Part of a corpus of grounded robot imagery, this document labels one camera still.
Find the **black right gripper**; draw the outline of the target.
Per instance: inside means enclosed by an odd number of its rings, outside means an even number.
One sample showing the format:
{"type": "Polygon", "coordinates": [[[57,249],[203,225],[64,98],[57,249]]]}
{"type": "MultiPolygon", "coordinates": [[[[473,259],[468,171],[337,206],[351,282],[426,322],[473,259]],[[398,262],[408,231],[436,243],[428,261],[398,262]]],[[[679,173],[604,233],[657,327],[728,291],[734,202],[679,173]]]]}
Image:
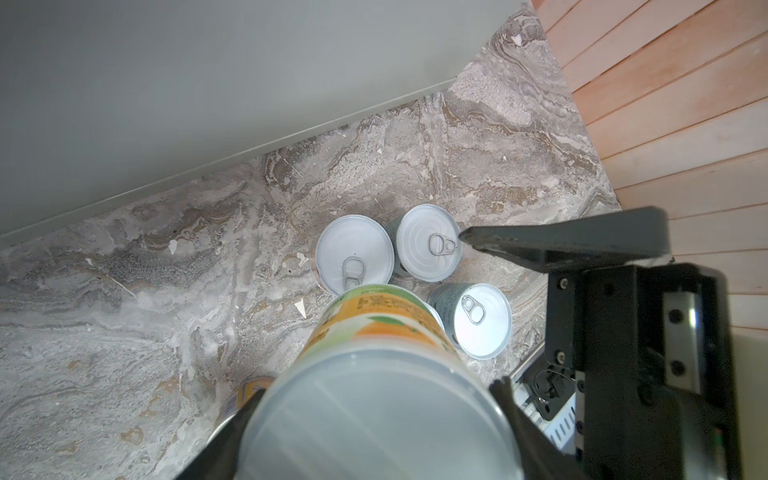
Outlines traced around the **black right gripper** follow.
{"type": "Polygon", "coordinates": [[[724,275],[689,263],[616,266],[670,253],[664,210],[472,226],[459,239],[554,273],[545,357],[575,377],[572,457],[588,479],[740,477],[724,275]]]}

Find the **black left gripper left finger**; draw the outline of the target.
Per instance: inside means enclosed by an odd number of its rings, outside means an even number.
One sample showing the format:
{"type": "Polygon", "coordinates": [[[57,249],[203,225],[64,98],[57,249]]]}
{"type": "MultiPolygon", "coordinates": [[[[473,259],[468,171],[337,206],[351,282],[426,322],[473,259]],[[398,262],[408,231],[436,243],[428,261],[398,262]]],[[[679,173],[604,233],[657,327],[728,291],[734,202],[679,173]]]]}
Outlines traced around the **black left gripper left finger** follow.
{"type": "Polygon", "coordinates": [[[228,422],[223,423],[219,432],[177,476],[177,479],[234,479],[238,468],[240,444],[246,426],[265,393],[265,389],[256,392],[228,422]]]}

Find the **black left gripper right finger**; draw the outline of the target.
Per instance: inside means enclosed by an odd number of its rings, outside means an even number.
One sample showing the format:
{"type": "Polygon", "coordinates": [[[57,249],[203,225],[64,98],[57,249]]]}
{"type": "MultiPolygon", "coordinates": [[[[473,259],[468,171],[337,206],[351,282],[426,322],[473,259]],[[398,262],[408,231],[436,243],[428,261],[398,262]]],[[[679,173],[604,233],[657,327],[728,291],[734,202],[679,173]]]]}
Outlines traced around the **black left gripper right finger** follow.
{"type": "Polygon", "coordinates": [[[588,479],[575,458],[559,451],[515,404],[510,377],[494,380],[489,391],[510,424],[526,479],[588,479]]]}

